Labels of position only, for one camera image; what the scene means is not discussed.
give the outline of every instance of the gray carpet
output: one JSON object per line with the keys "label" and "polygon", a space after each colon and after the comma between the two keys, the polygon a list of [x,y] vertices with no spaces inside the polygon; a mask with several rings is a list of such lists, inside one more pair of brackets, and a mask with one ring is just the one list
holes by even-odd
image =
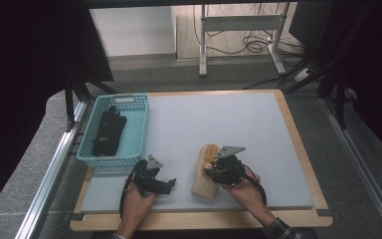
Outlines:
{"label": "gray carpet", "polygon": [[[129,62],[123,69],[114,67],[122,63],[117,65],[111,61],[111,65],[115,82],[107,84],[123,93],[240,90],[277,76],[269,59],[212,61],[209,62],[207,78],[198,76],[196,62],[173,61],[156,68],[148,67],[152,65],[151,62],[140,61],[134,64]],[[273,81],[253,89],[272,89],[278,83]],[[286,96],[325,199],[334,215],[330,227],[315,228],[314,235],[310,237],[382,238],[382,218],[315,95],[317,85],[318,82],[313,82]],[[93,86],[89,86],[89,89],[96,96],[104,94]],[[382,187],[382,143],[359,119],[351,105],[346,106],[345,113],[348,132]],[[59,93],[48,101],[47,114],[39,131],[0,195],[0,238],[14,238],[16,235],[65,127],[64,93]],[[78,144],[72,146],[73,154],[77,147]],[[107,233],[77,233],[70,229],[67,215],[74,209],[85,173],[85,165],[70,155],[45,206],[34,238],[108,238]],[[197,237],[217,238],[218,235],[220,238],[224,235],[221,232],[204,233]],[[137,233],[136,238],[150,238],[150,234]],[[151,238],[167,238],[166,234],[151,235]],[[236,237],[244,238],[244,235],[250,238],[253,234],[241,233],[236,234]]]}

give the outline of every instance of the black glove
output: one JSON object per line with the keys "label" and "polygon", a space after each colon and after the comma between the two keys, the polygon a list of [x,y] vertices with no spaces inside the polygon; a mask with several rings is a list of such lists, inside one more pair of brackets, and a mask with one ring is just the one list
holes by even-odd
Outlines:
{"label": "black glove", "polygon": [[126,117],[122,117],[116,112],[116,107],[112,106],[104,112],[98,125],[97,137],[94,141],[94,156],[114,156],[119,147],[120,135],[126,124]]}

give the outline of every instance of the basket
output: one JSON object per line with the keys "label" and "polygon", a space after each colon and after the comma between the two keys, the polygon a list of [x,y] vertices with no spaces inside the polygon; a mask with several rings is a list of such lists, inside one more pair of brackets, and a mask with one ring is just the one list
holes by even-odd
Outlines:
{"label": "basket", "polygon": [[[94,156],[92,153],[98,125],[103,112],[111,106],[126,117],[126,124],[114,156]],[[146,94],[110,95],[98,97],[77,153],[77,159],[92,167],[134,167],[143,159],[149,109]]]}

